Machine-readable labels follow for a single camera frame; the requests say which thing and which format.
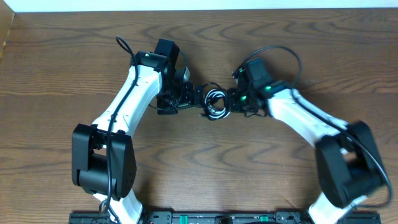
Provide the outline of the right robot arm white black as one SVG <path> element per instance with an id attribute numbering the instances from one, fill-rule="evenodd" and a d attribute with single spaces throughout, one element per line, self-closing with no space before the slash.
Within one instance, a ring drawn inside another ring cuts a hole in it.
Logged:
<path id="1" fill-rule="evenodd" d="M 391 181 L 373 134 L 362 122 L 347 123 L 317 108 L 297 89 L 271 77 L 261 59 L 245 60 L 233 73 L 231 106 L 266 115 L 291 127 L 315 150 L 321 194 L 308 208 L 312 223 L 337 223 Z"/>

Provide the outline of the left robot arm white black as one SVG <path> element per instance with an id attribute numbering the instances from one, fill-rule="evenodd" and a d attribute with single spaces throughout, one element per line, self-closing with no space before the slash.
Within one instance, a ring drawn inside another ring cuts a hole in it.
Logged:
<path id="1" fill-rule="evenodd" d="M 91 125 L 72 133 L 72 182 L 100 201 L 98 212 L 73 212 L 70 223 L 142 223 L 143 205 L 132 189 L 137 164 L 132 138 L 153 99 L 159 113 L 195 104 L 188 67 L 175 69 L 180 52 L 132 55 L 127 79 Z"/>

